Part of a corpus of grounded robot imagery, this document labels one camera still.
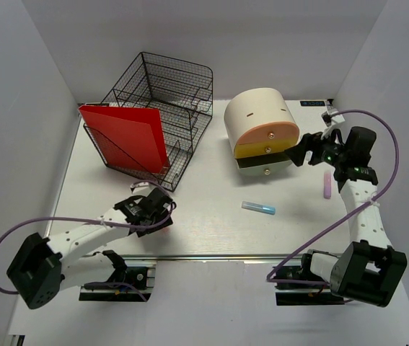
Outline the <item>pale green bottom drawer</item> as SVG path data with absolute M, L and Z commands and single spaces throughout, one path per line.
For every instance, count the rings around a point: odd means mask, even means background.
M 251 177 L 275 174 L 292 165 L 284 152 L 236 159 L 236 163 L 241 174 Z

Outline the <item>pink highlighter pen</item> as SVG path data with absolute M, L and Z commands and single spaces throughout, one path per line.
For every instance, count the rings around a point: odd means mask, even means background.
M 329 200 L 332 197 L 332 172 L 327 170 L 324 172 L 323 177 L 323 197 L 326 200 Z

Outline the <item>orange top drawer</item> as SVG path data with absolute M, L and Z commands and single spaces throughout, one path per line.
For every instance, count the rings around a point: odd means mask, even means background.
M 247 130 L 236 141 L 237 145 L 253 143 L 274 143 L 281 149 L 290 148 L 297 143 L 299 128 L 292 122 L 272 122 Z

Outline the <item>yellow drawer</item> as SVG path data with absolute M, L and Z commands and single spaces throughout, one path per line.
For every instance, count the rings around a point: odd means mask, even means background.
M 237 144 L 234 147 L 234 157 L 236 159 L 243 159 L 252 156 L 279 153 L 294 145 L 294 142 L 291 143 L 289 141 Z

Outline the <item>blue clear highlighter pen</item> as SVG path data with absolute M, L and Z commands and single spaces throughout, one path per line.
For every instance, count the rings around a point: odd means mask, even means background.
M 259 213 L 268 214 L 268 215 L 276 214 L 276 209 L 273 206 L 261 205 L 258 203 L 252 203 L 252 202 L 247 202 L 247 201 L 242 202 L 241 208 L 245 210 L 251 210 L 251 211 L 255 211 Z

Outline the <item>red A4 file folder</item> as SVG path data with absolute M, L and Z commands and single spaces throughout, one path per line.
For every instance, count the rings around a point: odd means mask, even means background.
M 83 105 L 79 112 L 108 165 L 152 174 L 169 167 L 157 109 Z

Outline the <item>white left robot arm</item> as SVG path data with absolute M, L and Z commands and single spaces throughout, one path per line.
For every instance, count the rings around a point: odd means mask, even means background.
M 148 301 L 149 268 L 127 265 L 107 245 L 172 225 L 175 207 L 175 201 L 155 187 L 147 195 L 132 195 L 114 204 L 75 229 L 48 237 L 31 234 L 12 260 L 7 277 L 29 309 L 43 307 L 60 291 L 72 287 Z

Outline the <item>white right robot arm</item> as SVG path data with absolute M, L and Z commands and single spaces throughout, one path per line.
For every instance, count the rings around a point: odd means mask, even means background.
M 339 130 L 331 135 L 308 133 L 286 150 L 296 166 L 301 166 L 307 152 L 309 164 L 329 164 L 346 212 L 349 214 L 350 241 L 340 256 L 309 250 L 303 255 L 299 279 L 307 287 L 326 286 L 334 296 L 374 306 L 389 304 L 407 267 L 404 253 L 393 248 L 388 239 L 377 195 L 377 174 L 369 166 L 371 149 L 377 135 L 355 126 L 346 140 Z

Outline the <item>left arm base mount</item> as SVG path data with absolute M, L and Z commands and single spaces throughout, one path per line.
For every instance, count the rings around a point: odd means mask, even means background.
M 153 292 L 156 266 L 156 262 L 127 261 L 125 269 L 115 270 L 102 284 L 84 285 L 79 301 L 146 303 Z

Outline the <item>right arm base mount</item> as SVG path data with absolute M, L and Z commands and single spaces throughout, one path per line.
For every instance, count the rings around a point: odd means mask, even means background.
M 322 279 L 302 272 L 299 265 L 285 266 L 276 272 L 275 299 L 277 306 L 342 306 L 346 299 L 334 296 L 329 285 L 301 283 Z

